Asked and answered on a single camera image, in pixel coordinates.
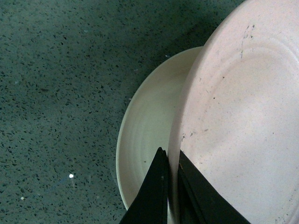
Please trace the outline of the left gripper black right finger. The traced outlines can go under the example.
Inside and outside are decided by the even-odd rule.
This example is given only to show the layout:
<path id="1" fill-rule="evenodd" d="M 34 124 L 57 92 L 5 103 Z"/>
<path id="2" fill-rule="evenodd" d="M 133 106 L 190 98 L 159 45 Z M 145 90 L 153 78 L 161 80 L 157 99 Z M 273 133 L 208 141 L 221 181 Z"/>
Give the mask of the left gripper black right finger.
<path id="1" fill-rule="evenodd" d="M 178 166 L 178 201 L 181 224 L 248 224 L 181 151 Z"/>

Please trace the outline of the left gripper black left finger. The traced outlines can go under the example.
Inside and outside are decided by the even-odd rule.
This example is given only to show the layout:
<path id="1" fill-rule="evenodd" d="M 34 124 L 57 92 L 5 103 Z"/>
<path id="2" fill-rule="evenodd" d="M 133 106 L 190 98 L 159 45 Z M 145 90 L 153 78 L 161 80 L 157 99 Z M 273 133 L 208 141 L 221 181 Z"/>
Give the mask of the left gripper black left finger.
<path id="1" fill-rule="evenodd" d="M 166 224 L 168 222 L 169 163 L 166 151 L 157 149 L 137 196 L 121 224 Z"/>

